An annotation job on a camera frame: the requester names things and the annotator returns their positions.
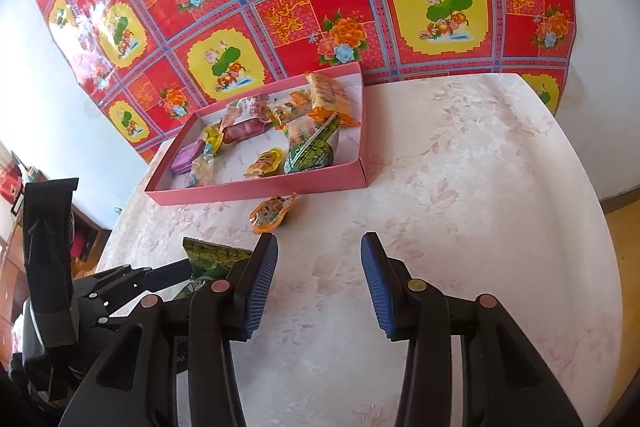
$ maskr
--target tabletop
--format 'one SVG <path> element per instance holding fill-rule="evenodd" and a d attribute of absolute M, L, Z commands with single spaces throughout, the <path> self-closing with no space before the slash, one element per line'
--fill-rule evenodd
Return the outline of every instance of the tabletop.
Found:
<path fill-rule="evenodd" d="M 360 265 L 360 239 L 374 231 L 390 257 L 446 295 L 497 296 L 585 427 L 596 426 L 620 353 L 620 279 L 596 195 L 555 119 L 516 74 L 382 84 L 364 96 L 370 186 L 298 198 L 275 232 L 262 324 L 232 343 L 247 425 L 394 424 L 406 343 L 390 343 L 376 322 Z M 166 147 L 98 269 L 184 258 L 184 236 L 255 246 L 248 215 L 259 200 L 159 206 L 144 193 Z"/>

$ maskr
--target pink box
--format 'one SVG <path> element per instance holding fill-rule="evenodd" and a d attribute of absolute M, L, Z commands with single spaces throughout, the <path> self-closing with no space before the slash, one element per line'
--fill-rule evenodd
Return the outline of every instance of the pink box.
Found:
<path fill-rule="evenodd" d="M 347 93 L 353 99 L 354 116 L 362 124 L 358 127 L 341 127 L 334 165 L 324 169 L 280 174 L 267 178 L 242 179 L 244 169 L 254 162 L 258 154 L 274 146 L 287 150 L 287 141 L 282 131 L 271 128 L 267 133 L 224 148 L 216 156 L 214 169 L 218 166 L 214 185 L 185 188 L 188 174 L 175 175 L 171 164 L 180 149 L 200 138 L 206 125 L 220 121 L 226 106 L 244 96 L 263 92 L 283 98 L 297 87 L 307 86 L 303 74 L 292 76 L 239 93 L 196 111 L 175 137 L 166 154 L 151 176 L 145 192 L 158 204 L 209 203 L 211 201 L 250 200 L 270 198 L 274 195 L 287 196 L 292 192 L 309 194 L 313 192 L 332 192 L 350 188 L 364 188 L 367 177 L 363 163 L 364 137 L 364 89 L 362 70 L 357 62 L 334 66 L 318 71 L 332 78 L 339 78 Z"/>

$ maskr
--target open shallow box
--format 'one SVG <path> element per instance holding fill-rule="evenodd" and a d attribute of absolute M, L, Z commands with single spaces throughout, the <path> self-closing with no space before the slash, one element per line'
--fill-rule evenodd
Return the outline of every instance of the open shallow box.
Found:
<path fill-rule="evenodd" d="M 258 92 L 266 93 L 279 100 L 296 88 L 306 87 L 308 89 L 305 76 L 299 74 L 286 80 L 242 92 L 192 114 L 158 164 L 145 192 L 157 203 L 166 205 L 250 200 L 269 198 L 277 194 L 287 196 L 292 192 L 309 194 L 366 187 L 367 178 L 362 162 L 364 156 L 362 138 L 365 122 L 363 121 L 363 86 L 360 65 L 354 62 L 318 72 L 340 80 L 353 103 L 354 117 L 362 122 L 361 126 L 342 126 L 340 128 L 333 166 L 267 178 L 245 178 L 246 168 L 258 158 L 260 153 L 271 147 L 288 150 L 287 139 L 283 131 L 270 125 L 268 131 L 260 136 L 237 141 L 230 145 L 223 144 L 214 162 L 216 180 L 214 185 L 186 188 L 189 173 L 176 175 L 171 170 L 171 164 L 177 153 L 186 145 L 201 138 L 202 131 L 207 125 L 218 123 L 225 114 L 226 106 L 229 103 Z"/>

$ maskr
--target green snack bag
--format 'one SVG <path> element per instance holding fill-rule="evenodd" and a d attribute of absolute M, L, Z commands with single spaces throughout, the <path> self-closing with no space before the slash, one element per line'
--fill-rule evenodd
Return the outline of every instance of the green snack bag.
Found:
<path fill-rule="evenodd" d="M 285 174 L 333 165 L 339 131 L 340 117 L 334 113 L 308 141 L 289 152 L 284 163 Z"/>
<path fill-rule="evenodd" d="M 207 283 L 224 279 L 237 261 L 249 259 L 252 254 L 251 250 L 244 248 L 207 243 L 191 237 L 183 238 L 182 247 L 189 257 L 193 275 L 175 299 L 190 297 Z"/>

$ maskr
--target white table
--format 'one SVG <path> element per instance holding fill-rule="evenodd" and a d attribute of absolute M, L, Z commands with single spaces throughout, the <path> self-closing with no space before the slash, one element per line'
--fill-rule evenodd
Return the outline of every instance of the white table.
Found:
<path fill-rule="evenodd" d="M 497 296 L 596 426 L 620 352 L 620 280 L 598 200 L 553 117 L 512 74 L 371 86 L 365 104 L 370 186 L 298 198 L 276 230 L 260 329 L 233 343 L 247 425 L 393 425 L 406 344 L 386 340 L 370 302 L 360 238 L 375 231 L 445 294 Z M 144 194 L 164 150 L 98 269 L 176 261 L 184 236 L 255 245 L 258 200 L 162 207 Z"/>

